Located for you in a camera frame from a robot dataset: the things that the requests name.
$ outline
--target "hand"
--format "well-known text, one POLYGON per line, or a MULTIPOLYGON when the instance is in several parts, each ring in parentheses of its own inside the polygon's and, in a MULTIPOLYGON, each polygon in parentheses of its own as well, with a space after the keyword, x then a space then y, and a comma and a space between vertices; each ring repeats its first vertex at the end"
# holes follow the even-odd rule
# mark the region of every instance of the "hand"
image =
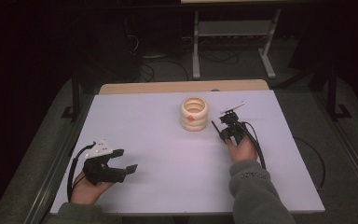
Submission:
POLYGON ((226 139, 225 142, 233 163, 244 160, 257 160, 255 145, 247 135, 242 138, 241 142, 237 146, 234 146, 231 139, 226 139))
POLYGON ((71 203, 95 204, 100 196, 115 183, 100 182, 97 185, 91 184, 82 171, 75 179, 72 191, 71 203))

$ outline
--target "table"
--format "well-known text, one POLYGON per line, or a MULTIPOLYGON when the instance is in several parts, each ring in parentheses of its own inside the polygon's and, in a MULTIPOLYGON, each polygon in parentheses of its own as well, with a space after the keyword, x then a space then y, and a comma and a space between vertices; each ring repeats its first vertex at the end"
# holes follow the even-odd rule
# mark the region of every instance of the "table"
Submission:
MULTIPOLYGON (((323 211, 324 206, 275 95, 263 82, 188 82, 188 88, 182 91, 180 89, 185 83, 181 82, 103 86, 100 95, 94 98, 74 156, 82 147, 104 137, 114 148, 126 150, 123 157, 109 162, 110 167, 139 165, 135 174, 128 175, 124 183, 108 190, 97 204, 106 213, 120 216, 231 212, 233 198, 228 191, 231 161, 225 144, 213 125, 192 133, 185 131, 179 122, 181 101, 187 96, 199 96, 208 102, 210 119, 219 129, 224 128, 217 122, 219 111, 243 100, 246 105, 236 112, 240 119, 254 125, 267 169, 283 204, 291 212, 323 211), (240 87, 253 91, 238 91, 240 87)), ((82 158, 84 155, 79 160, 76 174, 82 168, 82 158)), ((67 175, 57 192, 51 213, 57 213, 66 201, 66 178, 67 175)))

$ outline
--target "gray sweater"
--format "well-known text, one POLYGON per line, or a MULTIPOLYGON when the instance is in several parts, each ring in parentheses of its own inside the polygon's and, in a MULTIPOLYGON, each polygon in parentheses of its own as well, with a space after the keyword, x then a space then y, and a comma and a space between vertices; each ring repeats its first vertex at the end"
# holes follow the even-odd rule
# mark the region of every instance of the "gray sweater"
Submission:
MULTIPOLYGON (((240 161, 230 168, 229 190, 235 198, 233 216, 242 223, 295 223, 281 203, 269 172, 257 161, 240 161)), ((48 224, 97 224, 105 218, 100 206, 64 203, 48 224)))

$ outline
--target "finger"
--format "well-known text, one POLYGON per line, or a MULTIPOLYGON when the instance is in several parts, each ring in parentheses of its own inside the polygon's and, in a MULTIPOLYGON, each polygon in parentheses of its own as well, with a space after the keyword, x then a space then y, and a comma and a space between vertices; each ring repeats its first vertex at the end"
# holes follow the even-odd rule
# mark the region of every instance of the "finger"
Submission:
POLYGON ((225 139, 225 142, 227 144, 227 147, 228 147, 228 151, 230 152, 230 154, 233 154, 236 147, 234 146, 234 144, 232 143, 231 139, 228 138, 228 139, 225 139))
POLYGON ((240 144, 245 144, 248 141, 251 141, 250 137, 248 135, 244 135, 240 144))

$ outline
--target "toy ring stack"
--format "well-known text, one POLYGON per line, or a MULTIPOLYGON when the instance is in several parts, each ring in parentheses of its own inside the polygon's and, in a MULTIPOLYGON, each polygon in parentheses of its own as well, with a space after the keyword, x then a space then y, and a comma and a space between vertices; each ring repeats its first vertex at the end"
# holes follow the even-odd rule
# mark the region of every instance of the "toy ring stack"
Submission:
POLYGON ((208 105, 199 97, 190 97, 181 104, 182 126, 191 132, 204 129, 208 123, 208 105))

